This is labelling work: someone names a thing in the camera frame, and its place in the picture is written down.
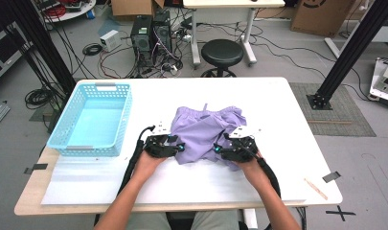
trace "blue basket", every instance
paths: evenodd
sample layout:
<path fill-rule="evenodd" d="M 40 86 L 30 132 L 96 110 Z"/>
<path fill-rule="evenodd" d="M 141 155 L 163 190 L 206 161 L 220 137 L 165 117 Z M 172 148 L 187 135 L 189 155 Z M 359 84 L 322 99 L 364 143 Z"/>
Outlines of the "blue basket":
<path fill-rule="evenodd" d="M 66 156 L 118 156 L 131 103 L 127 83 L 78 83 L 47 146 Z"/>

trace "stool seat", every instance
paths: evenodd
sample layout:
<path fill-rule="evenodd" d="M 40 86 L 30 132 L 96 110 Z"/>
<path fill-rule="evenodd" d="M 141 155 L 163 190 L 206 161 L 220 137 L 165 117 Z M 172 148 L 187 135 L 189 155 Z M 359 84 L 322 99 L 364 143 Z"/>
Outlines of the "stool seat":
<path fill-rule="evenodd" d="M 232 40 L 215 39 L 208 41 L 201 50 L 202 57 L 218 68 L 228 68 L 241 62 L 244 52 L 241 46 Z"/>

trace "crumpled fabric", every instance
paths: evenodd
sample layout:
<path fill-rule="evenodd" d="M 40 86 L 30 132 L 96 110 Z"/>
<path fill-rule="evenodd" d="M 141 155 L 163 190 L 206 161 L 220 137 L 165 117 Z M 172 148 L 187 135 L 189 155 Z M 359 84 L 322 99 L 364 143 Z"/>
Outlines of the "crumpled fabric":
<path fill-rule="evenodd" d="M 240 168 L 233 162 L 223 160 L 214 152 L 214 143 L 230 148 L 230 141 L 223 136 L 231 133 L 239 126 L 246 126 L 246 120 L 241 116 L 241 109 L 235 106 L 223 108 L 220 111 L 194 110 L 185 106 L 179 107 L 171 123 L 171 135 L 177 135 L 176 143 L 185 143 L 185 150 L 175 155 L 179 164 L 207 159 L 213 162 L 221 161 L 230 170 Z"/>

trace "computer tower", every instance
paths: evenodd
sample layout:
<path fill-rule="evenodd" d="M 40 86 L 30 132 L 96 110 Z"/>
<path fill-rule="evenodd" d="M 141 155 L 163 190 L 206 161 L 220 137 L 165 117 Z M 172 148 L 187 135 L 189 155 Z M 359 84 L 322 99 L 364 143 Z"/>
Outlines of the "computer tower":
<path fill-rule="evenodd" d="M 152 20 L 154 36 L 161 42 L 158 44 L 159 54 L 172 54 L 170 12 L 158 11 Z"/>
<path fill-rule="evenodd" d="M 152 37 L 152 16 L 137 15 L 131 29 L 131 42 L 134 55 L 140 66 L 153 66 L 155 63 L 155 41 Z"/>

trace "cardboard box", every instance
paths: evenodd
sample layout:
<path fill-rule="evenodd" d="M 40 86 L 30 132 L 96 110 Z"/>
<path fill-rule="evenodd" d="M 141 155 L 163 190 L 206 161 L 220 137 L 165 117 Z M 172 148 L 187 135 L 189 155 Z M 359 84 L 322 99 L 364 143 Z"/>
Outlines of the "cardboard box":
<path fill-rule="evenodd" d="M 154 15 L 157 7 L 164 7 L 164 1 L 165 0 L 112 0 L 113 15 Z"/>
<path fill-rule="evenodd" d="M 335 37 L 355 0 L 300 0 L 290 30 Z"/>

